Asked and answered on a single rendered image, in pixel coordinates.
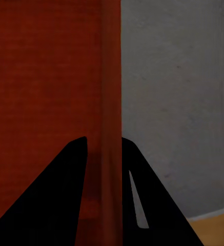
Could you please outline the storage box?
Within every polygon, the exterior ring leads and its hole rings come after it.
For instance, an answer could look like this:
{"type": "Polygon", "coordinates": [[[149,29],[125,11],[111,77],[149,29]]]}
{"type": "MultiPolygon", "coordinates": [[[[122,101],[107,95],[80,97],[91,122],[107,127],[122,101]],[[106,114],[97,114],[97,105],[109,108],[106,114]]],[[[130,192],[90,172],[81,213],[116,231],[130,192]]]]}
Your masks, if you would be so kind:
{"type": "Polygon", "coordinates": [[[120,0],[0,0],[0,218],[71,141],[75,246],[123,246],[120,0]]]}

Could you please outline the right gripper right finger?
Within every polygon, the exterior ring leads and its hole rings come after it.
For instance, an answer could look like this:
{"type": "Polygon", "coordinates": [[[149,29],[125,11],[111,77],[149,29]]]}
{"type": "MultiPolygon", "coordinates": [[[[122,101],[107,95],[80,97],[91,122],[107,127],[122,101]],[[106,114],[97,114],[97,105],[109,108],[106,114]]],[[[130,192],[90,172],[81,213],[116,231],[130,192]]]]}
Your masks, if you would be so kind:
{"type": "Polygon", "coordinates": [[[123,246],[204,246],[136,144],[122,137],[123,246]],[[137,225],[131,171],[149,229],[137,225]]]}

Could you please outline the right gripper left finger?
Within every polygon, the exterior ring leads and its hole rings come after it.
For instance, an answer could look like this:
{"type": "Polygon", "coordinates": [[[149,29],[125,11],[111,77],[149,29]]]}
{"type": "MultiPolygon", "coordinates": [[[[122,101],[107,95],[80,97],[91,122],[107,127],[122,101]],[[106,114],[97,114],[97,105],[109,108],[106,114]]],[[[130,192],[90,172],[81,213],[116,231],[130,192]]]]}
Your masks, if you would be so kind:
{"type": "Polygon", "coordinates": [[[69,142],[0,218],[0,246],[75,246],[87,138],[69,142]]]}

